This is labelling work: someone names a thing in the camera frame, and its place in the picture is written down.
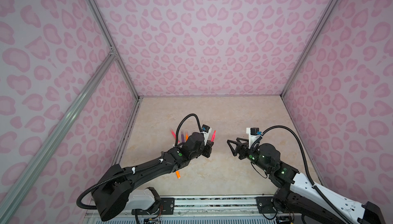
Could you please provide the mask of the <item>pink highlighter pen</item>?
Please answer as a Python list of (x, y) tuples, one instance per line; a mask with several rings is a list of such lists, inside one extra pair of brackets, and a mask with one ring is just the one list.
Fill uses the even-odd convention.
[(216, 137), (216, 131), (213, 132), (212, 136), (211, 136), (211, 142), (215, 141), (215, 137)]
[(179, 142), (177, 134), (171, 129), (171, 133), (173, 135), (173, 137), (176, 139), (176, 142)]

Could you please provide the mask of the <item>purple highlighter pen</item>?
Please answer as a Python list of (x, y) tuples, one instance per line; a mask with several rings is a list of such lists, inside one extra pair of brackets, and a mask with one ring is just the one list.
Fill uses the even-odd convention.
[(185, 142), (186, 142), (185, 134), (184, 134), (183, 131), (181, 131), (181, 141), (182, 141), (182, 143), (185, 143)]

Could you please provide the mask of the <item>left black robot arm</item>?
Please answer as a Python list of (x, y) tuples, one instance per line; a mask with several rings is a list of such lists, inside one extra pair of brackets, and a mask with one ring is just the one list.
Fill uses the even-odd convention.
[(103, 222), (120, 214), (130, 202), (132, 192), (141, 185), (164, 174), (174, 173), (200, 156), (209, 158), (214, 142), (205, 139), (205, 133), (193, 133), (188, 140), (151, 161), (122, 168), (111, 166), (92, 190), (92, 197)]

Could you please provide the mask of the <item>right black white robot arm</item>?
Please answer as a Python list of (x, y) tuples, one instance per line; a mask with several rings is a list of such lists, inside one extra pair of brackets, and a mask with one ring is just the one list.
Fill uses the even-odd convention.
[(381, 209), (372, 202), (362, 204), (315, 183), (304, 173), (281, 161), (280, 152), (264, 143), (250, 149), (242, 138), (228, 140), (234, 156), (248, 159), (260, 168), (277, 190), (269, 207), (278, 212), (294, 212), (323, 224), (383, 224)]

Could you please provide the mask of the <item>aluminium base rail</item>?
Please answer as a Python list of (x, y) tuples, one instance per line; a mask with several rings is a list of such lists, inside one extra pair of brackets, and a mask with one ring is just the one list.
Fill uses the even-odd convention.
[(153, 215), (122, 211), (110, 224), (322, 224), (294, 212), (269, 207), (271, 195), (164, 196), (174, 198), (174, 212), (150, 220)]

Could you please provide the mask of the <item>diagonal aluminium frame bar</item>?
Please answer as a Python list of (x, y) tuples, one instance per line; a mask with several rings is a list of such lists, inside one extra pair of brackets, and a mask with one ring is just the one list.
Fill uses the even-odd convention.
[(109, 54), (106, 57), (105, 61), (100, 65), (85, 87), (80, 91), (79, 95), (71, 104), (63, 118), (52, 130), (52, 133), (48, 136), (43, 146), (38, 150), (37, 154), (22, 172), (19, 179), (11, 187), (10, 191), (1, 203), (2, 224), (10, 222), (15, 212), (28, 195), (30, 189), (48, 164), (49, 160), (52, 158), (57, 147), (63, 141), (115, 60), (115, 53)]

